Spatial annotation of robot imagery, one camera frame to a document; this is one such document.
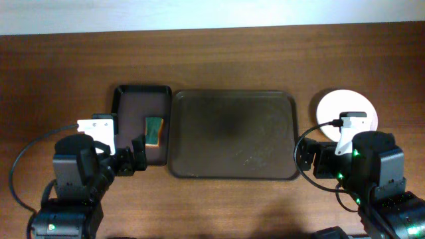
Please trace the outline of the orange green scrub sponge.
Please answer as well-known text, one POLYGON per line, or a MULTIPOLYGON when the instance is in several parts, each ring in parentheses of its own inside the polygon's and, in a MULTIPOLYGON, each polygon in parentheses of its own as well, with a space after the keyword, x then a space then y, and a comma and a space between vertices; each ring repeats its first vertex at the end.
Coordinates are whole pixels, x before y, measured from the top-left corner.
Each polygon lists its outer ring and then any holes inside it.
POLYGON ((164 119, 161 117, 147 117, 145 119, 145 144, 147 147, 159 147, 163 131, 164 119))

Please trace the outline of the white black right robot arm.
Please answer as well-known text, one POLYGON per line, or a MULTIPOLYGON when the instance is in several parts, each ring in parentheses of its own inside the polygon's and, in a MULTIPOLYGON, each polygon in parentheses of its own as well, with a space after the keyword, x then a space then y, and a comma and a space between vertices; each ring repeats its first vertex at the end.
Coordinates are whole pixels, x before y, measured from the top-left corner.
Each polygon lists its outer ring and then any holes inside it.
POLYGON ((369 238, 423 238, 424 199, 406 190, 404 152, 391 133, 355 135, 352 151, 336 156, 335 143, 301 137, 295 159, 313 165, 317 179, 336 179, 333 192, 349 195, 369 238))

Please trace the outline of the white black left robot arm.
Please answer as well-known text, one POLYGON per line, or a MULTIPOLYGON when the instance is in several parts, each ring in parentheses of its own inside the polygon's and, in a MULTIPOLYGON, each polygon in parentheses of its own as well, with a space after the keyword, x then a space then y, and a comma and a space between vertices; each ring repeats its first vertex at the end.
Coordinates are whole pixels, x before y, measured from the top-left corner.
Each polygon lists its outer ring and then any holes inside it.
POLYGON ((35 238, 95 238, 103 219, 101 200, 116 177, 147 168, 145 136, 131 147, 110 146, 85 134, 69 135, 55 146, 56 178, 45 188, 41 209, 29 226, 35 238))

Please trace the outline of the white plate with ketchup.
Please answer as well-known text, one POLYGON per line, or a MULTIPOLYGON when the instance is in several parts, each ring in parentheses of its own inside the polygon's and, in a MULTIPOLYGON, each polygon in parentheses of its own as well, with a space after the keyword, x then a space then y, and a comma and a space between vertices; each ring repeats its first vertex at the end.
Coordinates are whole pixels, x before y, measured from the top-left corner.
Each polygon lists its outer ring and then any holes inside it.
MULTIPOLYGON (((376 131, 378 115, 372 103, 362 94, 352 90, 334 90, 320 99, 316 108, 318 124, 339 119, 342 112, 366 112, 371 121, 369 131, 376 131)), ((341 134, 339 127, 323 126, 321 131, 331 140, 338 142, 341 134)))

